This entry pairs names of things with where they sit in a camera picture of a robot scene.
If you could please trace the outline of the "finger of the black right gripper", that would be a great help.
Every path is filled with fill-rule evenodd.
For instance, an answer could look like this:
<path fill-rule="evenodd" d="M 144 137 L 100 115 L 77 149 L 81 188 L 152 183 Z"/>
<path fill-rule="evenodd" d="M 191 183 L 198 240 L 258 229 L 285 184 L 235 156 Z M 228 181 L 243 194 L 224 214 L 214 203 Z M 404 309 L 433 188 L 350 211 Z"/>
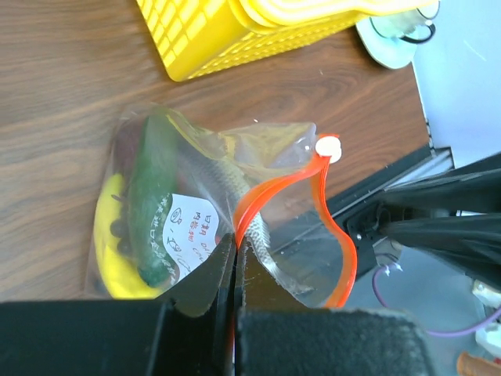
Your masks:
<path fill-rule="evenodd" d="M 469 277 L 500 289 L 500 214 L 390 222 L 381 233 L 437 255 Z"/>
<path fill-rule="evenodd" d="M 500 212 L 500 154 L 440 175 L 386 189 L 385 204 L 426 209 Z"/>

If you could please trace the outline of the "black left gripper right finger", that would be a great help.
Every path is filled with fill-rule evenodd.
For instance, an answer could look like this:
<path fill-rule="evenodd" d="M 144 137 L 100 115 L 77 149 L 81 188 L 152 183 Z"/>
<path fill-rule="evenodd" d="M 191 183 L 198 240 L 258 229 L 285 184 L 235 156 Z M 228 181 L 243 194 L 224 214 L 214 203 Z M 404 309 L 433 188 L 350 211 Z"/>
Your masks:
<path fill-rule="evenodd" d="M 252 246 L 236 262 L 237 375 L 431 375 L 424 332 L 390 309 L 309 309 L 265 271 Z"/>

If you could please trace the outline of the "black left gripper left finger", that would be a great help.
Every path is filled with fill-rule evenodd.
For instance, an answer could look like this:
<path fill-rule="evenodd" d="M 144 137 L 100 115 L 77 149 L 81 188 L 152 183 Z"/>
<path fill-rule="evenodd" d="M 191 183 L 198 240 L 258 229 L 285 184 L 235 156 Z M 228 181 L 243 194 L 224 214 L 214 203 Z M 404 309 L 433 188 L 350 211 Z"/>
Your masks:
<path fill-rule="evenodd" d="M 154 300 L 4 302 L 4 375 L 229 375 L 235 242 Z"/>

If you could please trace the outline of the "yellow banana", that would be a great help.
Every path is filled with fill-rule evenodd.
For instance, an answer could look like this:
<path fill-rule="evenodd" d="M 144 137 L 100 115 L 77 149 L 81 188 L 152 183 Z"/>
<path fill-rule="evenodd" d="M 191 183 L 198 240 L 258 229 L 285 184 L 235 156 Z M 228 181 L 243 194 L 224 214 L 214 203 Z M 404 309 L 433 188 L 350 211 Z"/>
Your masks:
<path fill-rule="evenodd" d="M 124 176 L 113 174 L 104 182 L 97 201 L 93 244 L 99 275 L 112 298 L 155 299 L 161 290 L 148 286 L 135 265 L 119 254 L 118 238 L 110 231 L 112 222 L 120 217 L 122 203 L 117 198 L 123 189 Z"/>

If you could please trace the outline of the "black grape bunch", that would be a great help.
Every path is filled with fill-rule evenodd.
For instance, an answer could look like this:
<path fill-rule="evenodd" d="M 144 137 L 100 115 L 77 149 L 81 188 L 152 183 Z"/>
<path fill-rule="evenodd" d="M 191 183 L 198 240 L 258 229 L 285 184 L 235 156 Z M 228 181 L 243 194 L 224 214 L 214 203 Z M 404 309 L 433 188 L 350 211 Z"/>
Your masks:
<path fill-rule="evenodd" d="M 117 251 L 124 257 L 131 259 L 133 250 L 130 242 L 129 227 L 128 227 L 128 203 L 125 197 L 112 194 L 111 197 L 117 201 L 121 207 L 118 219 L 114 220 L 110 225 L 110 232 L 118 238 Z"/>

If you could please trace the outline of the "clear zip bag orange zipper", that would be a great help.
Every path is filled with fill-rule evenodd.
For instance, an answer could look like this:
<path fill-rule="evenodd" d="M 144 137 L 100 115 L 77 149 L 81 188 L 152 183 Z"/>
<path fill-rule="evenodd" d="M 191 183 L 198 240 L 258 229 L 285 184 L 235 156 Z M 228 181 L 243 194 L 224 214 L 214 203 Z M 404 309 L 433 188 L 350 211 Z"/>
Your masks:
<path fill-rule="evenodd" d="M 340 138 L 311 122 L 215 131 L 168 107 L 124 113 L 96 204 L 85 291 L 158 298 L 230 236 L 303 306 L 342 307 L 359 257 L 327 206 L 341 156 Z"/>

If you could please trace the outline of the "green cucumber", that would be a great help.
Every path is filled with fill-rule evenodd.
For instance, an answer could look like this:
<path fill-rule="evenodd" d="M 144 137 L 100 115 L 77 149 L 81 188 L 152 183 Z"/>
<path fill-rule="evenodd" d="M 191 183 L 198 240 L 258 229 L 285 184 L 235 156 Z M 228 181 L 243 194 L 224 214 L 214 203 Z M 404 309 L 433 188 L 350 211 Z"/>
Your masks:
<path fill-rule="evenodd" d="M 168 289 L 178 267 L 163 245 L 163 226 L 178 185 L 177 131 L 161 114 L 146 118 L 128 187 L 128 228 L 132 258 L 140 277 Z"/>

